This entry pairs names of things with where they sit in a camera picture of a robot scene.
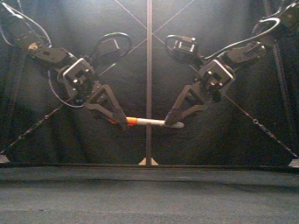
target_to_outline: cylindrical object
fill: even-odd
[[[127,119],[128,126],[156,125],[156,126],[163,126],[163,127],[167,127],[167,128],[176,128],[176,129],[183,128],[183,123],[181,122],[175,123],[172,126],[167,126],[167,125],[164,125],[163,120],[144,119],[144,118],[136,118],[136,117],[127,117],[125,119]]]

